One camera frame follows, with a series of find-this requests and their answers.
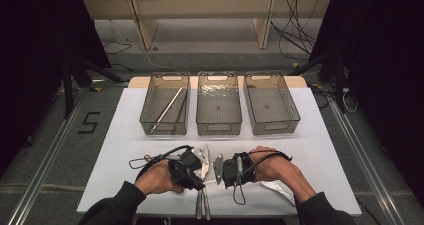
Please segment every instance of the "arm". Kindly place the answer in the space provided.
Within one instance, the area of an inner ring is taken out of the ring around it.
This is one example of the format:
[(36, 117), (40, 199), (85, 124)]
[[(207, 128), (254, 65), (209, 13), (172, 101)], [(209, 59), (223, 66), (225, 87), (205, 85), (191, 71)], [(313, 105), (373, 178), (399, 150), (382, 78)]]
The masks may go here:
[(168, 161), (153, 165), (134, 184), (124, 182), (113, 198), (105, 198), (94, 204), (84, 214), (79, 224), (122, 224), (131, 220), (138, 205), (152, 193), (174, 191), (182, 193), (183, 187), (172, 182)]
[[(250, 151), (253, 162), (275, 151), (273, 148), (259, 146)], [(292, 191), (298, 202), (299, 216), (309, 224), (355, 224), (343, 211), (335, 210), (323, 192), (316, 193), (302, 171), (282, 157), (271, 157), (255, 168), (256, 181), (280, 180)]]

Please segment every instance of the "electrical cable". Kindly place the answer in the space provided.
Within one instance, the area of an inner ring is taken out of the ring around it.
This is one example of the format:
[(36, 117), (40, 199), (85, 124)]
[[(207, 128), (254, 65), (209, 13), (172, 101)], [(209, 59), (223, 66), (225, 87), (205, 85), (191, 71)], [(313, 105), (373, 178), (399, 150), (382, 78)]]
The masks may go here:
[(283, 35), (282, 35), (282, 36), (288, 35), (288, 36), (294, 37), (294, 38), (296, 38), (296, 39), (298, 39), (298, 40), (304, 40), (304, 41), (306, 41), (304, 38), (298, 37), (298, 36), (296, 36), (296, 35), (294, 35), (294, 34), (291, 34), (291, 33), (289, 33), (289, 32), (286, 32), (286, 31), (284, 31), (284, 30), (282, 30), (282, 29), (278, 28), (277, 26), (275, 26), (275, 25), (274, 25), (273, 21), (271, 21), (271, 25), (273, 25), (273, 26), (274, 26), (274, 28), (277, 30), (277, 32), (278, 32), (280, 35), (281, 35), (281, 33), (283, 33)]
[(284, 35), (284, 33), (283, 33), (284, 31), (283, 32), (279, 32), (281, 29), (277, 28), (277, 26), (275, 26), (273, 22), (271, 22), (271, 25), (274, 27), (274, 29), (277, 31), (277, 33), (280, 35), (280, 43), (281, 43), (281, 37), (283, 37), (284, 39), (286, 39), (287, 41), (289, 41), (290, 43), (292, 43), (293, 45), (295, 45), (296, 47), (298, 47), (300, 50), (304, 51), (305, 53), (310, 54), (310, 52), (308, 50), (306, 50), (305, 48), (302, 48), (300, 45), (298, 45), (293, 40), (291, 40), (286, 35)]
[(310, 72), (310, 73), (304, 73), (304, 74), (302, 74), (301, 76), (302, 76), (302, 77), (304, 77), (304, 76), (309, 76), (309, 75), (312, 75), (312, 74), (315, 74), (315, 73), (319, 73), (319, 71)]
[(335, 92), (327, 92), (327, 91), (323, 91), (320, 88), (318, 88), (317, 86), (313, 85), (313, 84), (308, 84), (308, 87), (311, 89), (312, 93), (314, 95), (319, 95), (322, 96), (323, 98), (325, 98), (326, 102), (324, 105), (319, 106), (318, 108), (321, 111), (322, 109), (328, 107), (328, 105), (330, 104), (330, 102), (333, 101), (333, 99), (336, 97)]
[(116, 52), (106, 52), (106, 54), (117, 54), (117, 53), (120, 53), (120, 52), (122, 52), (122, 51), (125, 51), (125, 50), (127, 50), (128, 48), (130, 48), (130, 47), (131, 47), (131, 44), (129, 44), (129, 43), (120, 43), (120, 42), (112, 41), (112, 42), (108, 42), (108, 43), (106, 43), (105, 45), (103, 45), (103, 48), (106, 48), (107, 46), (109, 46), (110, 44), (113, 44), (113, 43), (116, 43), (116, 44), (119, 44), (119, 45), (124, 45), (124, 46), (126, 46), (126, 47), (125, 47), (125, 48), (123, 48), (123, 49), (120, 49), (120, 50), (118, 50), (118, 51), (116, 51)]
[(312, 18), (312, 15), (313, 15), (313, 14), (314, 14), (314, 12), (315, 12), (315, 9), (317, 8), (317, 5), (318, 5), (318, 0), (315, 0), (314, 9), (312, 9), (311, 14), (309, 14), (308, 21), (306, 21), (305, 25), (303, 25), (303, 28), (305, 28), (305, 27), (306, 27), (306, 25), (308, 25), (309, 21), (310, 21), (310, 20), (311, 20), (311, 18)]
[[(287, 22), (287, 24), (286, 24), (286, 26), (285, 26), (285, 28), (284, 28), (284, 31), (287, 29), (288, 24), (290, 24), (290, 23), (291, 23), (291, 24), (292, 24), (292, 26), (298, 30), (298, 32), (299, 32), (299, 37), (302, 37), (302, 34), (303, 34), (303, 36), (305, 37), (305, 39), (304, 39), (304, 40), (305, 40), (305, 41), (307, 41), (311, 47), (313, 47), (312, 41), (310, 41), (310, 40), (309, 40), (309, 38), (310, 38), (310, 39), (312, 39), (312, 40), (315, 40), (315, 38), (313, 38), (312, 36), (308, 35), (308, 34), (307, 34), (304, 30), (303, 30), (304, 26), (302, 27), (302, 26), (300, 25), (300, 22), (299, 22), (299, 16), (298, 16), (298, 10), (297, 10), (297, 4), (298, 4), (298, 1), (299, 1), (299, 0), (292, 0), (292, 1), (291, 1), (291, 4), (290, 4), (289, 0), (286, 0), (286, 1), (287, 1), (287, 5), (289, 6), (289, 9), (290, 9), (290, 18), (289, 18), (289, 21)], [(302, 40), (301, 40), (301, 42), (302, 42), (302, 45), (304, 45), (304, 48), (306, 49), (306, 46), (305, 46), (305, 44), (303, 43), (303, 41), (304, 41), (304, 40), (302, 39)]]
[(144, 54), (146, 55), (147, 60), (149, 61), (150, 65), (152, 65), (153, 67), (155, 67), (155, 68), (165, 68), (165, 69), (169, 69), (169, 70), (176, 71), (176, 72), (186, 72), (186, 71), (175, 69), (175, 68), (171, 68), (171, 67), (166, 67), (166, 66), (161, 66), (161, 65), (153, 64), (153, 62), (150, 60), (149, 54), (146, 52), (146, 50), (145, 49), (142, 49), (142, 50), (143, 50)]
[(346, 96), (346, 94), (347, 94), (347, 92), (344, 92), (344, 93), (343, 93), (343, 103), (344, 103), (344, 105), (345, 105), (346, 109), (347, 109), (349, 112), (356, 112), (356, 110), (358, 110), (358, 103), (356, 103), (356, 105), (355, 105), (355, 109), (354, 109), (354, 110), (350, 110), (350, 109), (349, 109), (349, 107), (348, 107), (348, 105), (346, 104), (346, 101), (345, 101), (345, 96)]
[(358, 202), (358, 204), (364, 208), (364, 210), (371, 216), (371, 218), (374, 220), (374, 222), (377, 225), (381, 225), (380, 221), (378, 221), (377, 217), (365, 206), (365, 204), (363, 202), (361, 202), (356, 196), (356, 201)]
[(174, 149), (172, 149), (171, 151), (169, 151), (169, 152), (167, 152), (167, 153), (165, 153), (165, 154), (159, 154), (159, 155), (157, 155), (157, 156), (155, 156), (155, 157), (151, 157), (151, 161), (149, 161), (148, 163), (146, 163), (146, 164), (144, 164), (144, 165), (141, 165), (141, 166), (138, 166), (138, 167), (134, 167), (133, 165), (132, 165), (132, 163), (133, 162), (136, 162), (136, 161), (147, 161), (147, 159), (146, 158), (136, 158), (136, 159), (132, 159), (132, 160), (130, 160), (128, 163), (129, 163), (129, 165), (130, 165), (130, 167), (132, 168), (132, 169), (139, 169), (139, 168), (142, 168), (142, 167), (145, 167), (147, 164), (149, 164), (149, 163), (157, 163), (157, 162), (159, 162), (159, 161), (161, 161), (161, 160), (163, 160), (163, 159), (165, 159), (167, 156), (169, 156), (169, 155), (171, 155), (172, 153), (174, 153), (174, 152), (176, 152), (176, 151), (178, 151), (178, 150), (181, 150), (181, 149), (191, 149), (192, 147), (191, 146), (189, 146), (189, 145), (183, 145), (183, 146), (179, 146), (179, 147), (177, 147), (177, 148), (174, 148)]
[[(271, 153), (263, 156), (261, 159), (259, 159), (255, 163), (253, 163), (250, 167), (248, 167), (244, 171), (241, 171), (241, 172), (237, 173), (236, 186), (234, 186), (234, 190), (233, 190), (233, 200), (238, 205), (245, 205), (246, 204), (246, 198), (244, 196), (243, 188), (241, 186), (242, 185), (241, 184), (241, 178), (242, 178), (242, 176), (244, 176), (245, 174), (247, 174), (248, 172), (250, 172), (252, 169), (254, 169), (256, 166), (258, 166), (260, 163), (262, 163), (266, 159), (271, 158), (271, 157), (274, 157), (274, 156), (283, 157), (284, 159), (286, 159), (288, 161), (291, 161), (292, 160), (292, 157), (289, 158), (286, 154), (284, 154), (284, 153), (282, 153), (280, 151), (275, 151), (275, 150), (264, 150), (264, 151), (249, 152), (248, 154), (253, 154), (253, 153), (257, 153), (257, 152), (271, 152)], [(240, 187), (240, 193), (241, 193), (241, 196), (243, 198), (243, 202), (238, 202), (237, 199), (236, 199), (236, 197), (235, 197), (235, 193), (236, 193), (237, 187)]]
[(127, 69), (127, 70), (131, 71), (131, 72), (134, 72), (134, 69), (129, 68), (129, 67), (127, 67), (127, 66), (124, 66), (124, 65), (122, 65), (122, 64), (120, 64), (120, 63), (112, 63), (112, 64), (110, 64), (110, 65), (112, 65), (112, 66), (120, 66), (120, 67), (123, 67), (123, 68), (125, 68), (125, 69)]
[(278, 42), (278, 49), (280, 49), (280, 52), (284, 57), (290, 58), (290, 59), (293, 59), (293, 60), (298, 60), (298, 61), (308, 61), (309, 60), (309, 59), (306, 59), (306, 58), (295, 58), (295, 57), (289, 56), (287, 54), (284, 54), (284, 52), (281, 50), (281, 38), (282, 38), (282, 36), (280, 36), (280, 41)]

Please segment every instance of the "white table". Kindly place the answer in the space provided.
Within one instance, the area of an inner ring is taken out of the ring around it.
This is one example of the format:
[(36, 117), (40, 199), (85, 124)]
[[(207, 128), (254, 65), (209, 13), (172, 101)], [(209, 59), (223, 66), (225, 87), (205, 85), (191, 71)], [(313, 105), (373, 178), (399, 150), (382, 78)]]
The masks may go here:
[[(185, 136), (152, 137), (143, 132), (139, 117), (146, 96), (146, 88), (124, 89), (96, 165), (86, 186), (77, 212), (86, 212), (94, 203), (114, 196), (123, 181), (133, 182), (140, 170), (130, 168), (131, 159), (165, 153), (181, 145), (209, 146), (210, 159), (222, 153), (224, 159), (236, 152), (249, 151), (258, 145), (266, 145), (293, 156), (295, 163), (317, 192), (324, 191), (337, 210), (352, 216), (361, 214), (352, 189), (347, 181), (329, 134), (309, 88), (290, 88), (301, 120), (293, 134), (253, 136), (244, 93), (240, 89), (243, 123), (239, 136), (199, 137), (196, 128), (196, 89), (191, 89), (188, 131)], [(205, 181), (214, 180), (213, 169)], [(233, 189), (208, 183), (206, 185), (211, 216), (213, 217), (282, 217), (296, 215), (296, 209), (277, 193), (260, 183), (243, 185), (246, 205), (233, 201)], [(196, 190), (182, 194), (167, 192), (150, 195), (138, 207), (143, 216), (194, 217)]]

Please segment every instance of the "hand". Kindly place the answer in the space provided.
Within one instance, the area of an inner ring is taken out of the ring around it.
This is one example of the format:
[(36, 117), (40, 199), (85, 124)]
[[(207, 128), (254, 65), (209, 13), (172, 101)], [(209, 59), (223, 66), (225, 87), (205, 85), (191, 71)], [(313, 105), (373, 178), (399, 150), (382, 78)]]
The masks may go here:
[[(277, 152), (274, 148), (258, 146), (256, 149), (253, 149), (249, 152), (249, 157), (252, 159), (252, 162), (255, 163), (259, 159), (265, 157), (268, 154)], [(283, 172), (299, 170), (294, 164), (286, 159), (274, 156), (266, 159), (256, 166), (255, 179), (256, 181), (275, 181), (275, 180), (284, 180)]]
[[(277, 150), (258, 146), (256, 149), (250, 151), (249, 156), (252, 162), (255, 163), (273, 151)], [(255, 171), (256, 181), (280, 180), (293, 191), (297, 201), (300, 203), (316, 195), (314, 189), (303, 176), (302, 171), (282, 157), (275, 156), (266, 159), (256, 166)]]
[(141, 177), (135, 181), (134, 185), (144, 194), (164, 193), (173, 191), (182, 193), (184, 188), (174, 183), (169, 173), (168, 160), (162, 160), (153, 165)]

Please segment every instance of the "transparent storage container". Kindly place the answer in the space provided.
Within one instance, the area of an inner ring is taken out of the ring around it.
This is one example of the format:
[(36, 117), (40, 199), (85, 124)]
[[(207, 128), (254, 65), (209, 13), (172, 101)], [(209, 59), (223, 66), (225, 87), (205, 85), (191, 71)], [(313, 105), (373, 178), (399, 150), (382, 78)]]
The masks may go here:
[(300, 116), (279, 71), (246, 73), (244, 94), (253, 135), (295, 131)]
[(185, 135), (189, 96), (189, 73), (153, 73), (140, 115), (144, 133)]
[(235, 72), (200, 72), (197, 92), (197, 132), (239, 135), (241, 108)]

